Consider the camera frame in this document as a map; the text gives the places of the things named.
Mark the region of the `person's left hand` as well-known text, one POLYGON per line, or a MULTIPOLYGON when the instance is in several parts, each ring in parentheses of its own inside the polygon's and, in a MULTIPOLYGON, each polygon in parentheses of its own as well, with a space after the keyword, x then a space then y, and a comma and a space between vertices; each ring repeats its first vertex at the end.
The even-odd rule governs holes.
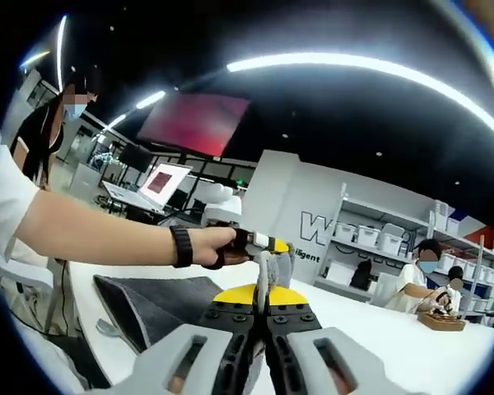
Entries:
POLYGON ((248 262, 250 256, 239 249, 228 249, 236 237, 231 227, 208 227, 189 230, 193 249, 193 263, 212 270, 223 266, 237 265, 248 262))

